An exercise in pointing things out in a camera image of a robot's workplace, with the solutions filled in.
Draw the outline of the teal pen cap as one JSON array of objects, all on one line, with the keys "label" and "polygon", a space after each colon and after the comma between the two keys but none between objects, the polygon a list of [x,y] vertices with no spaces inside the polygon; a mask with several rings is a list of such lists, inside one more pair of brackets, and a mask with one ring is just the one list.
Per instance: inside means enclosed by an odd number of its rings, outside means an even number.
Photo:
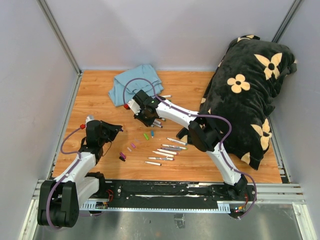
[{"label": "teal pen cap", "polygon": [[155,134],[153,130],[150,131],[150,134],[151,134],[151,138],[154,138]]}]

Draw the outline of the blue cap marker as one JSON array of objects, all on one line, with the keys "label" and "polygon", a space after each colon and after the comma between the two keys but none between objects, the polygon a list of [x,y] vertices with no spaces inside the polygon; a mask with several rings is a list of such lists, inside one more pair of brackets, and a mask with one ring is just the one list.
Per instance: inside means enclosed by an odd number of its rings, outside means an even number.
[{"label": "blue cap marker", "polygon": [[156,123],[156,122],[153,122],[153,125],[155,125],[155,126],[157,126],[157,127],[159,127],[159,128],[163,128],[163,126],[162,126],[161,124],[158,124],[158,123]]}]

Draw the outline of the grey marker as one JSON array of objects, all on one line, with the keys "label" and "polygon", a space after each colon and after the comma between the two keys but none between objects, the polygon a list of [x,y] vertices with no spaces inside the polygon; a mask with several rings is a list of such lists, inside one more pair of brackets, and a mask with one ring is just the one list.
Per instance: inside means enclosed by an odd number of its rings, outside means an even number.
[{"label": "grey marker", "polygon": [[180,148],[174,148],[174,147],[161,147],[160,149],[167,150],[167,151],[181,151],[182,150]]}]

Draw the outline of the pink cap marker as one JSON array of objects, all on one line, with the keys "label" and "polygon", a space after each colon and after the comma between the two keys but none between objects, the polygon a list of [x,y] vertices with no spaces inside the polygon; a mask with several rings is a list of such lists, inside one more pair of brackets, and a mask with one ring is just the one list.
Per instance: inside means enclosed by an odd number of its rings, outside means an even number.
[{"label": "pink cap marker", "polygon": [[159,152],[166,153],[166,154],[170,154],[170,155],[177,155],[177,154],[178,154],[178,153],[175,152],[175,151],[165,150],[165,149],[161,149],[161,148],[158,148],[157,150],[158,150]]}]

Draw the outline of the peach cap marker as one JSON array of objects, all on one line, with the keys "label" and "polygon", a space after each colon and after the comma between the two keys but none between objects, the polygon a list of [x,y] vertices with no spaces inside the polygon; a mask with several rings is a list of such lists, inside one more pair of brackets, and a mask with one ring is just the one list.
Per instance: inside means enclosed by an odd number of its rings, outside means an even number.
[{"label": "peach cap marker", "polygon": [[160,152],[160,151],[152,151],[153,153],[157,154],[157,155],[161,155],[161,156],[165,156],[167,158],[174,158],[173,154],[169,154],[169,153],[164,153],[164,152]]}]

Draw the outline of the black marker without cap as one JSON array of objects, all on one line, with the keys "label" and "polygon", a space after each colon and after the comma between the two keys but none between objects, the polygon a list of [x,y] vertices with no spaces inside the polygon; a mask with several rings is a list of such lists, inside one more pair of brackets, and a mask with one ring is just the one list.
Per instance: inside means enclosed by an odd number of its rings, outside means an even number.
[{"label": "black marker without cap", "polygon": [[149,165],[155,165],[155,166],[161,166],[162,164],[159,163],[159,162],[153,162],[153,161],[145,161],[146,164],[149,164]]}]

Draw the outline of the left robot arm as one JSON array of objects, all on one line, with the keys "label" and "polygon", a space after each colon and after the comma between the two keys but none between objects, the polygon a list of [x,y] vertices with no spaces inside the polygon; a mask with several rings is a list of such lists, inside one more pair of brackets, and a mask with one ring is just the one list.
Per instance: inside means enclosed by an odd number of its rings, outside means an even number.
[{"label": "left robot arm", "polygon": [[91,172],[104,154],[104,145],[111,144],[123,130],[121,125],[110,124],[88,117],[73,132],[85,130],[80,148],[73,151],[74,161],[54,179],[40,186],[37,223],[53,229],[71,228],[79,217],[80,207],[92,196],[101,198],[107,193],[104,175]]}]

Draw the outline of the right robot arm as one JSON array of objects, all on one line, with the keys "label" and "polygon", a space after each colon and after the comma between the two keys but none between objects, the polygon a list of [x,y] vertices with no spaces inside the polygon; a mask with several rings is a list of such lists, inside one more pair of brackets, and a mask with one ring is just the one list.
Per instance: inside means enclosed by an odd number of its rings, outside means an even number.
[{"label": "right robot arm", "polygon": [[201,152],[206,153],[222,175],[227,196],[232,200],[240,199],[248,184],[245,174],[234,165],[225,150],[223,141],[231,133],[222,135],[215,119],[225,120],[210,114],[199,114],[177,106],[160,96],[149,96],[140,90],[128,101],[128,107],[134,113],[134,118],[149,127],[156,119],[171,120],[188,130],[191,143]]}]

